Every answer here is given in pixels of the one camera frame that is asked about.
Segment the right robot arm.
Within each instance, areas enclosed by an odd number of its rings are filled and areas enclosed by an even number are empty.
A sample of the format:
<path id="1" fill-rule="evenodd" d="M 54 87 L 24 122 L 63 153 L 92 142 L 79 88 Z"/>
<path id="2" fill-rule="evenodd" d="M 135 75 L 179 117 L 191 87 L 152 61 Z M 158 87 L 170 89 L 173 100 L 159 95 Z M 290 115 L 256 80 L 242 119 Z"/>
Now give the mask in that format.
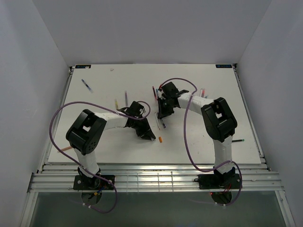
<path id="1" fill-rule="evenodd" d="M 160 85 L 158 94 L 158 118 L 174 113 L 174 108 L 192 111 L 202 116 L 205 129 L 213 140 L 215 163 L 210 170 L 202 170 L 197 181 L 200 189 L 239 188 L 240 176 L 232 161 L 232 139 L 238 124 L 222 97 L 207 99 L 187 90 L 178 90 L 172 83 Z"/>

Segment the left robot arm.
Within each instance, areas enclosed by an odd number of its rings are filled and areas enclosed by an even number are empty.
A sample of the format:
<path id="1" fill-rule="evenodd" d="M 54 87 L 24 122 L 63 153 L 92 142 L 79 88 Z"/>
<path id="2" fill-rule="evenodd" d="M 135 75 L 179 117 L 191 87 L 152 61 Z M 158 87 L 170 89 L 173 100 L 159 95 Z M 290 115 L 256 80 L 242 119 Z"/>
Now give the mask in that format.
<path id="1" fill-rule="evenodd" d="M 155 140 L 148 120 L 143 118 L 144 106 L 141 101 L 133 101 L 129 107 L 119 109 L 114 113 L 94 113 L 83 110 L 66 133 L 66 139 L 74 149 L 80 167 L 79 175 L 84 183 L 95 189 L 100 185 L 97 175 L 100 168 L 97 165 L 95 148 L 103 131 L 114 128 L 132 128 L 136 135 L 143 140 Z"/>

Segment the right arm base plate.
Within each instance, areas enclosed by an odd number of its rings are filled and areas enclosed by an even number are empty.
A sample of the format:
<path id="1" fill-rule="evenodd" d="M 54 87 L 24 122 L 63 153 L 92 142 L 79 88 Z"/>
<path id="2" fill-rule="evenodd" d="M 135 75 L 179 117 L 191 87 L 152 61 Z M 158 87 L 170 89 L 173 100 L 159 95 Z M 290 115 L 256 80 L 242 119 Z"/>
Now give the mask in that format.
<path id="1" fill-rule="evenodd" d="M 241 186 L 239 174 L 227 180 L 219 179 L 215 174 L 198 175 L 194 182 L 199 184 L 199 189 L 239 189 Z"/>

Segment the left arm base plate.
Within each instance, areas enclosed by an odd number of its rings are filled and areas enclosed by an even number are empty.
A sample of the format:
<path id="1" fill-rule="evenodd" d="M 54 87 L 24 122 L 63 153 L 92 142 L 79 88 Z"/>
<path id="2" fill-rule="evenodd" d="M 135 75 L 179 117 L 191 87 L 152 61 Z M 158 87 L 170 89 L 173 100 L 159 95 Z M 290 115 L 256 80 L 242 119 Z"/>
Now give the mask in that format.
<path id="1" fill-rule="evenodd" d="M 73 190 L 77 191 L 98 191 L 113 190 L 114 187 L 109 182 L 96 177 L 89 178 L 87 176 L 77 175 L 74 178 Z"/>

